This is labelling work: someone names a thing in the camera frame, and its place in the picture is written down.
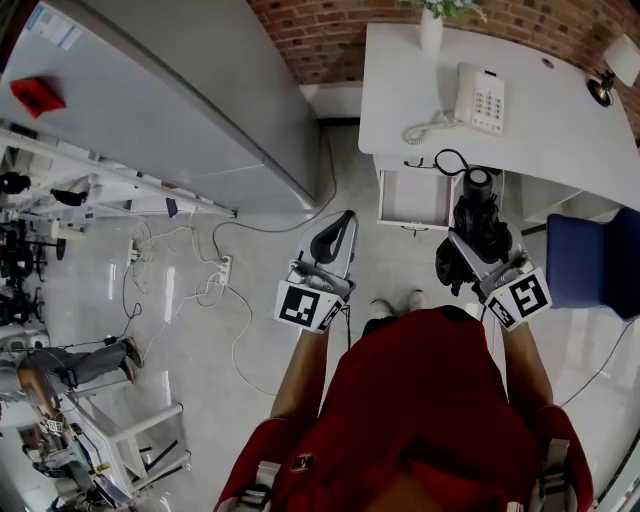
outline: gray floor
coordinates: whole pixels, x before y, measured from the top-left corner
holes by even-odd
[[[338,194],[327,212],[353,209],[360,222],[352,267],[357,283],[351,299],[354,339],[362,332],[368,304],[376,297],[386,298],[400,311],[406,308],[407,295],[415,288],[427,292],[433,306],[476,303],[468,287],[455,298],[437,280],[435,252],[444,232],[428,231],[414,238],[400,228],[376,224],[378,184],[370,157],[357,149],[357,129],[332,129],[330,139]],[[328,176],[326,152],[322,164]],[[507,180],[506,201],[510,195],[517,195],[513,186]],[[211,231],[221,220],[200,214],[193,218],[205,260],[214,257]],[[188,217],[146,221],[157,235],[186,225]],[[295,225],[300,218],[241,216],[239,221],[277,229]],[[122,278],[128,239],[136,227],[146,232],[144,224],[135,219],[99,220],[86,241],[69,244],[62,262],[50,258],[43,292],[45,318],[54,344],[121,334],[126,323]],[[296,329],[272,320],[272,315],[278,280],[285,276],[303,229],[262,234],[226,226],[217,238],[221,251],[234,258],[230,286],[246,298],[253,314],[236,346],[237,365],[252,383],[270,393],[278,387],[297,336]],[[543,264],[544,235],[531,237],[527,243]],[[198,261],[188,231],[156,241],[146,270],[136,269],[140,288],[130,276],[125,287],[129,311],[136,301],[143,308],[129,329],[143,350],[164,324],[170,267],[175,269],[175,289],[169,301],[172,315],[183,297],[193,294],[196,285],[216,271],[214,265]],[[201,300],[211,304],[219,293],[219,287],[214,286],[210,297]],[[177,436],[193,454],[189,467],[151,490],[151,502],[157,510],[211,510],[239,451],[269,413],[272,398],[246,384],[231,360],[232,342],[248,319],[243,302],[229,291],[215,308],[186,301],[179,315],[153,342],[137,384],[115,397],[103,398],[106,412],[117,422],[139,417],[169,400],[185,407],[180,424],[157,429],[152,435],[157,446]],[[600,367],[621,325],[607,310],[547,311],[533,321],[557,403],[571,396]],[[504,370],[500,335],[497,332],[494,336],[491,314],[486,315],[485,327],[490,350]],[[632,345],[632,340],[640,340],[640,328],[629,329],[605,371],[567,407],[587,452],[597,491],[610,478],[640,425],[640,394],[636,392],[640,385],[640,344]],[[331,328],[329,377],[346,348],[346,325],[339,317]]]

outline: gray pants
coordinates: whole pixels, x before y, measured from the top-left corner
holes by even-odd
[[[62,348],[44,348],[25,358],[20,365],[57,375],[63,384],[75,386],[115,371],[126,356],[123,343],[116,342],[95,352],[67,352]]]

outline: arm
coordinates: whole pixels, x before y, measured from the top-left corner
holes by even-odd
[[[311,425],[318,418],[329,333],[302,331],[271,409],[272,418]]]
[[[508,332],[502,328],[507,367],[507,392],[513,408],[523,418],[553,404],[553,392],[528,324]]]
[[[59,411],[53,407],[51,403],[51,396],[49,395],[49,390],[47,385],[45,384],[42,375],[40,372],[33,370],[31,368],[19,368],[17,370],[18,373],[18,381],[20,381],[20,386],[22,389],[29,388],[33,391],[33,393],[38,397],[38,400],[43,404],[44,410],[51,417],[51,419],[56,418],[56,416],[60,416]],[[63,421],[64,418],[56,418],[58,421]]]

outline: telephone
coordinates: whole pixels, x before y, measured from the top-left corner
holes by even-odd
[[[484,133],[500,136],[504,130],[504,80],[472,64],[458,64],[458,95],[453,112],[441,110],[430,123],[410,126],[402,132],[410,145],[422,144],[429,130],[454,128],[462,123]]]

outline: person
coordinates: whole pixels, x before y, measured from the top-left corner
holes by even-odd
[[[481,322],[454,306],[425,309],[419,290],[409,302],[402,318],[371,304],[319,414],[328,333],[302,331],[270,419],[214,510],[589,508],[586,458],[529,327],[502,332],[507,398]]]
[[[0,418],[1,402],[27,401],[42,407],[49,418],[61,420],[62,415],[53,404],[56,395],[118,369],[133,382],[127,359],[138,368],[144,364],[133,339],[107,338],[105,343],[106,347],[95,352],[47,347],[33,350],[18,362],[0,360]]]

